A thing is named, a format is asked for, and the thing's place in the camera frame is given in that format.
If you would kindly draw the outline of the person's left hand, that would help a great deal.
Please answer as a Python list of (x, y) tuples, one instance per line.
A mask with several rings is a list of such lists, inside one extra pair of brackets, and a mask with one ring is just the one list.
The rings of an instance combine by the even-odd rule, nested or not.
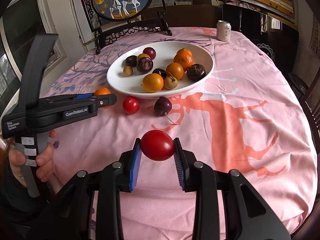
[[(38, 166), (36, 176), (44, 183), (51, 178), (54, 172), (53, 154), (54, 147), (48, 142), (45, 150), (36, 157), (36, 163)], [(26, 162), (24, 154), (16, 149), (11, 149), (8, 157), (12, 174), (23, 187), (27, 187), (21, 171), (21, 166), (23, 166)]]

